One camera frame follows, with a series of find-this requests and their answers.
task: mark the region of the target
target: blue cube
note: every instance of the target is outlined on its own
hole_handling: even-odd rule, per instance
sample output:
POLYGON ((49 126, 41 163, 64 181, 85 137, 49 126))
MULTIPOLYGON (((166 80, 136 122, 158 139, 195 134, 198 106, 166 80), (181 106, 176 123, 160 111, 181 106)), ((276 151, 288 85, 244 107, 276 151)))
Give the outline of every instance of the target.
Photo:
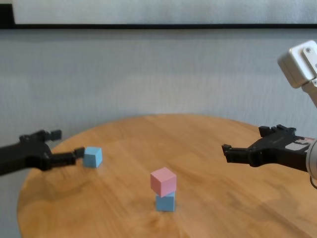
POLYGON ((103 153, 101 148, 87 147, 84 154, 84 166, 97 168, 103 161, 103 153))
POLYGON ((156 194, 156 209, 157 211, 174 212, 175 211, 175 192, 160 197, 156 194))

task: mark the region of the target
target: round table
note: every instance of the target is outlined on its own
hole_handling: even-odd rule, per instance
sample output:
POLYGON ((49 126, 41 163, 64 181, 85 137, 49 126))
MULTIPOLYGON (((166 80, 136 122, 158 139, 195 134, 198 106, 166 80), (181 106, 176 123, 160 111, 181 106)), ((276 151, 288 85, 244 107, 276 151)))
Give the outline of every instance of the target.
POLYGON ((23 238, 317 237, 309 175, 280 165, 228 164, 221 145, 248 147, 258 128, 198 115, 106 123, 58 145, 102 147, 97 169, 33 169, 21 189, 23 238), (158 212, 150 173, 177 174, 175 212, 158 212))

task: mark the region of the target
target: cable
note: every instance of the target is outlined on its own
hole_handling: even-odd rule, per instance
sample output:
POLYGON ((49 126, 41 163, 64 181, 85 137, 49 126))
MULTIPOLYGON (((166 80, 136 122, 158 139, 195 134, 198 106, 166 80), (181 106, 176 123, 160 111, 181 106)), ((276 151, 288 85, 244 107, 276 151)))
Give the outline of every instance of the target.
POLYGON ((317 189, 317 186, 314 184, 312 177, 310 177, 310 181, 311 181, 311 185, 312 185, 315 189, 317 189))

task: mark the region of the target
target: white wall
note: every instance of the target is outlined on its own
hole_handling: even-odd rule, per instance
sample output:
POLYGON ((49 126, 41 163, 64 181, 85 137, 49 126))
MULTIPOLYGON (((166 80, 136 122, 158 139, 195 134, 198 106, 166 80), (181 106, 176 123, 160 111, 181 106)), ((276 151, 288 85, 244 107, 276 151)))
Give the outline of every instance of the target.
MULTIPOLYGON (((292 89, 277 58, 316 30, 2 30, 0 145, 61 128, 153 113, 277 123, 317 137, 317 109, 292 89)), ((0 230, 18 237, 25 173, 0 180, 0 230)))

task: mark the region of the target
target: black frame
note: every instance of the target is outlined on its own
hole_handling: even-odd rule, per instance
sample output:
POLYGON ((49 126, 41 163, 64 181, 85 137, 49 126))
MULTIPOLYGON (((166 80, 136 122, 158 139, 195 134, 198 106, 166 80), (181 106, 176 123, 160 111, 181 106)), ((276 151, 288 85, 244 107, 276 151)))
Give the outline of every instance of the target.
POLYGON ((0 4, 0 29, 316 29, 317 24, 15 24, 12 4, 0 4))

